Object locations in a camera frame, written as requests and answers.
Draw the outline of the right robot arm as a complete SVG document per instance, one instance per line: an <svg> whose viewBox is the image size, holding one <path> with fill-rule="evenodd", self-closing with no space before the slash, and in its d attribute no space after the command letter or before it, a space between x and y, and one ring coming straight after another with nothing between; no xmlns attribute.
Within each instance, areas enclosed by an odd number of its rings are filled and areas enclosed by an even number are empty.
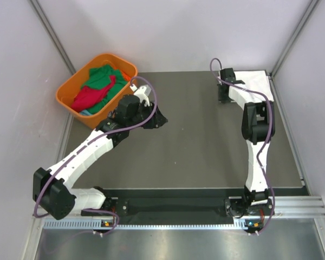
<svg viewBox="0 0 325 260"><path fill-rule="evenodd" d="M248 147L248 176L241 199L226 202L228 214L240 218L272 207L266 164L275 134L274 97L264 71L225 68L217 79L219 102L234 102L243 111L241 133Z"/></svg>

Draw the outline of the white t-shirt red print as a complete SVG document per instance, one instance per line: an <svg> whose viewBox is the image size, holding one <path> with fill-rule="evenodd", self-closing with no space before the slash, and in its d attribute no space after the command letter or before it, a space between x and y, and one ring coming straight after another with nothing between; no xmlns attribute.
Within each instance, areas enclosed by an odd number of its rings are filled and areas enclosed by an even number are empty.
<svg viewBox="0 0 325 260"><path fill-rule="evenodd" d="M270 101L274 101L268 76L265 70L235 71L237 80L245 82L245 87L263 93Z"/></svg>

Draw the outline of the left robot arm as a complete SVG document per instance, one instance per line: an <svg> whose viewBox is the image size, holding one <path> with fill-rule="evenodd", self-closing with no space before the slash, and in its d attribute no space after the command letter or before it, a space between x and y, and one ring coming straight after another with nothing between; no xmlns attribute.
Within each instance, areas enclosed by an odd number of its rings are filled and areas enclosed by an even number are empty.
<svg viewBox="0 0 325 260"><path fill-rule="evenodd" d="M99 187L74 188L75 182L100 157L129 136L132 129L156 129L168 122L147 96L125 95L117 107L64 159L33 175L32 198L48 215L61 220L71 212L87 209L101 215L111 211L112 202Z"/></svg>

